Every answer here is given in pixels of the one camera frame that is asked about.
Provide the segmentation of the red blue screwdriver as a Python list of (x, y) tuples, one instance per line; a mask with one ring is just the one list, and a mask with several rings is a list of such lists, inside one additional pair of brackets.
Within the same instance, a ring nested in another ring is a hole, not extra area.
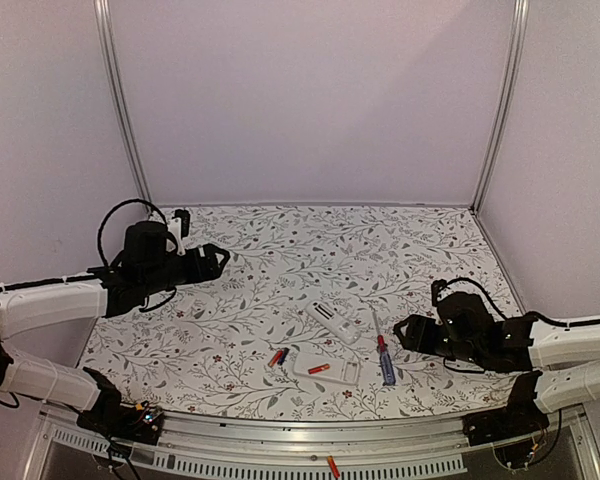
[(379, 364), (383, 377), (383, 383), (385, 386), (394, 386), (396, 384), (396, 377), (391, 361), (391, 356), (384, 336), (380, 329), (379, 318), (375, 311), (372, 312), (372, 319), (376, 330), (377, 351), (379, 355)]

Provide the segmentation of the small white remote control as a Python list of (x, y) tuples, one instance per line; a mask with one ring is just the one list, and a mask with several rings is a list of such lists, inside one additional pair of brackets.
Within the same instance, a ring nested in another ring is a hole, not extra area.
[(353, 323), (321, 301), (309, 302), (305, 306), (305, 312), (347, 345), (357, 342), (360, 338), (361, 333)]

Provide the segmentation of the red orange battery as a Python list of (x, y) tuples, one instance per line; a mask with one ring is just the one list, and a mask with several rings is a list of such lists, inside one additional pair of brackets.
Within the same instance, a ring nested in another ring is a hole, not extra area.
[(320, 365), (320, 366), (309, 368), (307, 370), (307, 373), (310, 374), (310, 375), (313, 375), (313, 374), (321, 373), (323, 371), (327, 371), (329, 369), (330, 369), (330, 365), (329, 364), (323, 364), (323, 365)]
[(332, 456), (328, 456), (327, 457), (327, 462), (328, 462), (328, 465), (329, 465), (329, 468), (331, 470), (331, 473), (332, 473), (333, 477), (335, 479), (339, 479), (340, 478), (340, 472), (339, 472), (339, 469), (338, 469), (338, 467), (337, 467), (337, 465), (335, 463), (334, 458)]

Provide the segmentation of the blue battery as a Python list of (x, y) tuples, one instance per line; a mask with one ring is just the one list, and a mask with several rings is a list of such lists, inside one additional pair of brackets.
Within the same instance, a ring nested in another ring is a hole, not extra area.
[(286, 360), (286, 357), (287, 357), (287, 356), (288, 356), (288, 354), (289, 354), (289, 351), (290, 351), (290, 350), (289, 350), (289, 348), (284, 348), (284, 349), (282, 350), (282, 353), (281, 353), (281, 355), (280, 355), (280, 357), (279, 357), (279, 359), (278, 359), (278, 362), (277, 362), (277, 364), (278, 364), (278, 365), (282, 365), (282, 364), (284, 364), (284, 362), (285, 362), (285, 360)]

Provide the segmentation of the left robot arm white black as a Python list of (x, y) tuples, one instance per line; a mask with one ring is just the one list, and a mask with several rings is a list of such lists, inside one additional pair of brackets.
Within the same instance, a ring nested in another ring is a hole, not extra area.
[(221, 277), (230, 253), (207, 243), (187, 248), (178, 221), (141, 221), (127, 228), (113, 261), (84, 274), (0, 286), (0, 392), (64, 404), (108, 434), (128, 426), (121, 394), (92, 370), (66, 367), (10, 349), (21, 333), (72, 321), (96, 321), (143, 307), (151, 296)]

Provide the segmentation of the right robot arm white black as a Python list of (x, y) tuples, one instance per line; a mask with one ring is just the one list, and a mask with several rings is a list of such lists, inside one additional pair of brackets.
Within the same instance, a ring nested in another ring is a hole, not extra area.
[(497, 415), (504, 435), (519, 435), (536, 410), (600, 399), (600, 316), (554, 320), (529, 311), (496, 320), (479, 295), (465, 292), (437, 300), (435, 308), (436, 320), (413, 314), (394, 325), (394, 334), (408, 351), (516, 374), (510, 404)]

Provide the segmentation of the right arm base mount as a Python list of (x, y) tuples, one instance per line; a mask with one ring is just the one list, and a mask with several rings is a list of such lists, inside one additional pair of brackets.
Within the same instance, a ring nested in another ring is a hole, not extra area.
[(521, 442), (496, 447), (496, 460), (510, 470), (526, 469), (544, 460), (557, 441), (554, 440), (540, 456), (546, 446), (550, 425), (548, 414), (535, 403), (536, 386), (541, 376), (539, 371), (518, 376), (505, 406), (464, 415), (462, 431), (469, 445), (486, 445), (525, 436)]

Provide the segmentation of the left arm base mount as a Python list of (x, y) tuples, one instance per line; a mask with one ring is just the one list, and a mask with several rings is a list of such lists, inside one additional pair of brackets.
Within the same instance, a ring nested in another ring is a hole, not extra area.
[(164, 424), (164, 412), (148, 401), (124, 404), (121, 392), (104, 375), (90, 368), (83, 371), (99, 390), (91, 409), (79, 413), (77, 425), (105, 438), (119, 438), (146, 445), (157, 445)]

